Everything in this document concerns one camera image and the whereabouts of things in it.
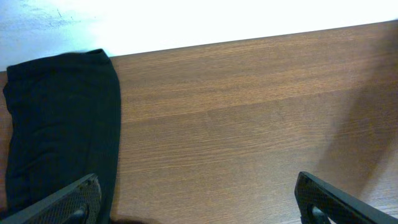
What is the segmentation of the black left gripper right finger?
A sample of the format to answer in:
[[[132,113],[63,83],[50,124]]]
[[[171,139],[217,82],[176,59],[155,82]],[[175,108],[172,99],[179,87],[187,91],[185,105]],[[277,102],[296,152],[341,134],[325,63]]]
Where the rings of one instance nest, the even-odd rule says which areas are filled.
[[[295,198],[304,224],[397,223],[394,218],[308,172],[298,174]]]

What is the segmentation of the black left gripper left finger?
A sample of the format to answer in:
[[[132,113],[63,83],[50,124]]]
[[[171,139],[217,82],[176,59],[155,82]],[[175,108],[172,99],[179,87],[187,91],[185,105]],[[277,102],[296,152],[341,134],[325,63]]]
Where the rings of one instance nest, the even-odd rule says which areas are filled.
[[[2,224],[94,224],[101,207],[98,176],[88,174],[37,203],[5,218]]]

